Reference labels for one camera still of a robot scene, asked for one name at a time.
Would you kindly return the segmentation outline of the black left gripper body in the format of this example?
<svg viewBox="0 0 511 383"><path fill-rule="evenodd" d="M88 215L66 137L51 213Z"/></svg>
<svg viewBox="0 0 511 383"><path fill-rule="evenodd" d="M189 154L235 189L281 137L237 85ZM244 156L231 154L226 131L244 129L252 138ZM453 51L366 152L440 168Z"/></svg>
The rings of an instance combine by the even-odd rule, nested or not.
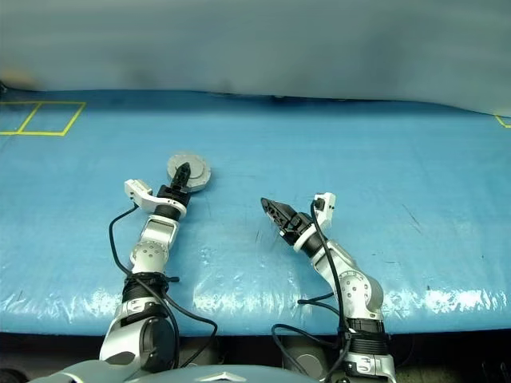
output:
<svg viewBox="0 0 511 383"><path fill-rule="evenodd" d="M184 207L188 206L190 194L182 191L180 188L171 188L170 186L161 185L156 195L157 198L171 199L180 203Z"/></svg>

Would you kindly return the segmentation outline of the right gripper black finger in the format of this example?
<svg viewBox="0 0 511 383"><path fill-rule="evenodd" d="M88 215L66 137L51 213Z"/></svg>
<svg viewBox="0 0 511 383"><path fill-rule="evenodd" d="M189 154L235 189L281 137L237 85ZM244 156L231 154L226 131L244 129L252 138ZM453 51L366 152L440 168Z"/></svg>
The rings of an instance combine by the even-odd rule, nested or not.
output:
<svg viewBox="0 0 511 383"><path fill-rule="evenodd" d="M284 228L286 227L286 212L281 207L264 207L265 214L276 225L281 237L284 236Z"/></svg>
<svg viewBox="0 0 511 383"><path fill-rule="evenodd" d="M272 222L289 222L297 212L288 204L280 203L272 199L260 199L264 213Z"/></svg>

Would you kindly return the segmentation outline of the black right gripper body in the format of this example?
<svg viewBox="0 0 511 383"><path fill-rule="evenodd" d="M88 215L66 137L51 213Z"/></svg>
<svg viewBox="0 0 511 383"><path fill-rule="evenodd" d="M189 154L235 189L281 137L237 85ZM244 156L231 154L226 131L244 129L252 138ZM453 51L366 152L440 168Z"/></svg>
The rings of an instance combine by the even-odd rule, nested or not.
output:
<svg viewBox="0 0 511 383"><path fill-rule="evenodd" d="M306 213L283 215L279 218L279 234L289 245L294 245L312 224L312 218Z"/></svg>

